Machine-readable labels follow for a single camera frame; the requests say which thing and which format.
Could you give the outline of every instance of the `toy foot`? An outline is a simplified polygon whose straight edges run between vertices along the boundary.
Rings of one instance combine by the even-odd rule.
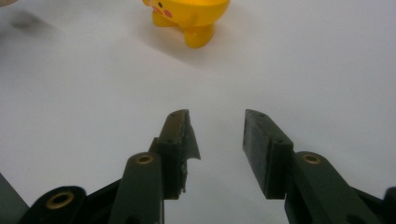
[[[156,26],[166,27],[166,26],[176,26],[177,24],[167,20],[166,18],[162,17],[158,12],[152,11],[152,22]]]
[[[201,27],[191,27],[184,30],[184,40],[186,45],[193,49],[198,49],[205,46],[213,34],[215,27],[213,24]]]

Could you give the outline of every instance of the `white surface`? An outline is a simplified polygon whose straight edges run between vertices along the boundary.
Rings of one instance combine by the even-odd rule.
[[[28,204],[92,193],[188,108],[202,160],[165,222],[287,223],[242,151],[251,108],[382,198],[396,186],[395,40],[390,0],[233,0],[202,49],[139,0],[20,0],[0,8],[0,171]]]

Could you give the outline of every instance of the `yellow figurine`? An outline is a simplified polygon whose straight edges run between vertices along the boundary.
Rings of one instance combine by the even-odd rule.
[[[214,23],[227,9],[230,0],[143,0],[152,7],[157,26],[179,26],[186,44],[194,49],[206,45],[215,33]]]

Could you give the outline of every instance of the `toy face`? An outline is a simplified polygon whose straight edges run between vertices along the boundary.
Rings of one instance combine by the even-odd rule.
[[[213,24],[230,0],[143,0],[154,12],[183,27]]]

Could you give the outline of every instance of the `yellow leg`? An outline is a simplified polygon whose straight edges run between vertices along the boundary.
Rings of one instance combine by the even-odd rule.
[[[184,40],[190,48],[198,49],[205,46],[210,41],[214,33],[215,27],[213,24],[191,27],[184,30]]]
[[[155,11],[152,11],[152,22],[154,22],[156,26],[161,26],[161,27],[176,26],[174,22],[167,20],[166,18],[162,17]]]

